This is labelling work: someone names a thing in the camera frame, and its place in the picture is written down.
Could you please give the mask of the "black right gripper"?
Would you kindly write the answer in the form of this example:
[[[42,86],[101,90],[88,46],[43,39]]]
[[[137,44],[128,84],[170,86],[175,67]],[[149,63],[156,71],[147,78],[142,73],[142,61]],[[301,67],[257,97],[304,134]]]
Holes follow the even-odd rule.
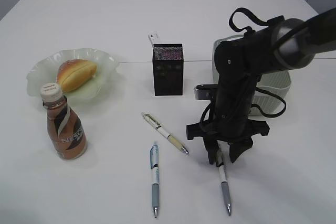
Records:
[[[198,123],[186,126],[186,137],[203,137],[210,165],[218,164],[218,141],[229,144],[229,159],[235,163],[241,154],[253,146],[252,136],[266,136],[269,126],[265,121],[249,120],[258,76],[244,77],[237,82],[220,79],[216,98],[211,99]]]

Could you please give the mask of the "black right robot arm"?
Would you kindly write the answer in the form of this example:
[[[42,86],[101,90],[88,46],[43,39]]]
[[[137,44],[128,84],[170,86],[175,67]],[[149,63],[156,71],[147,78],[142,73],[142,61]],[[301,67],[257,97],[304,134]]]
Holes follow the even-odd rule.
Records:
[[[248,118],[264,74],[304,68],[316,54],[335,50],[335,9],[306,21],[283,16],[262,21],[246,8],[237,11],[262,30],[244,27],[241,39],[216,46],[218,82],[195,87],[196,99],[209,100],[209,105],[198,123],[186,127],[188,140],[203,138],[210,164],[219,162],[219,142],[229,145],[230,161],[235,162],[252,147],[254,135],[268,134],[265,121]]]

